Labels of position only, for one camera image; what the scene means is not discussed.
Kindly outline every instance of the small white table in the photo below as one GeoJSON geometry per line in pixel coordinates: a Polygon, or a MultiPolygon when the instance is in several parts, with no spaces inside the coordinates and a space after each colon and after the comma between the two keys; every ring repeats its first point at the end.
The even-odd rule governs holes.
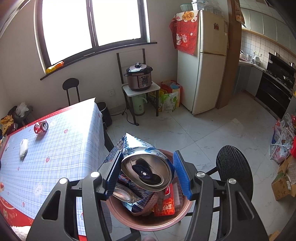
{"type": "Polygon", "coordinates": [[[130,110],[130,112],[131,112],[131,114],[133,116],[133,122],[134,122],[134,124],[136,126],[138,126],[139,124],[136,122],[135,111],[134,111],[134,108],[133,108],[133,98],[132,98],[133,96],[137,96],[137,95],[141,95],[141,94],[146,94],[147,99],[149,99],[147,93],[148,92],[152,92],[152,91],[156,91],[156,103],[155,103],[155,106],[154,106],[154,103],[152,103],[151,100],[150,100],[150,102],[155,107],[155,109],[156,109],[156,116],[158,116],[158,97],[159,97],[159,90],[160,90],[160,86],[159,85],[155,84],[152,81],[152,85],[150,86],[149,89],[144,90],[144,91],[134,91],[134,90],[131,90],[127,84],[123,84],[122,89],[123,89],[123,93],[124,93],[124,98],[126,100],[126,106],[130,110]]]}

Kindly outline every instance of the yellow cloth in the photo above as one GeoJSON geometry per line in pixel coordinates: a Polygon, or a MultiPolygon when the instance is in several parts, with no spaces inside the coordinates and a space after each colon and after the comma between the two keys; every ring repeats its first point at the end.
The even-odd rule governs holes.
{"type": "Polygon", "coordinates": [[[14,120],[12,118],[12,115],[7,115],[5,116],[1,121],[0,121],[0,127],[3,132],[3,134],[6,132],[6,130],[14,123],[14,120]]]}

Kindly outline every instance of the built-in oven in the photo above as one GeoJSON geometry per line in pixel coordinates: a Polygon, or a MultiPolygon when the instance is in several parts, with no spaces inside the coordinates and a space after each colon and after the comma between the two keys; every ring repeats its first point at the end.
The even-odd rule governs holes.
{"type": "Polygon", "coordinates": [[[292,98],[292,91],[267,72],[263,72],[256,100],[275,118],[284,116],[292,98]]]}

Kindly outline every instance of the pressure cooker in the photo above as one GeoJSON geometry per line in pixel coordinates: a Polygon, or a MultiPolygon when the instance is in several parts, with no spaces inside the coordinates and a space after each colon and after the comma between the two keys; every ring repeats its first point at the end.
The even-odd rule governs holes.
{"type": "Polygon", "coordinates": [[[151,71],[152,67],[146,64],[136,63],[126,69],[124,76],[128,79],[128,86],[134,91],[143,91],[152,85],[151,71]]]}

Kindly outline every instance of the checkered tablecloth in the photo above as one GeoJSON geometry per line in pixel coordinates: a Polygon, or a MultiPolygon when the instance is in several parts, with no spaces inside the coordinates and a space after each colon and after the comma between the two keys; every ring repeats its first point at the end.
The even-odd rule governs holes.
{"type": "MultiPolygon", "coordinates": [[[[42,120],[49,124],[46,133],[35,134],[34,124],[29,125],[9,136],[2,147],[2,156],[0,152],[0,181],[5,187],[0,196],[32,219],[60,178],[83,179],[104,160],[102,114],[94,99],[42,120]],[[21,161],[19,151],[23,139],[28,139],[29,144],[21,161]]],[[[78,198],[78,232],[85,235],[82,212],[82,199],[78,198]]]]}

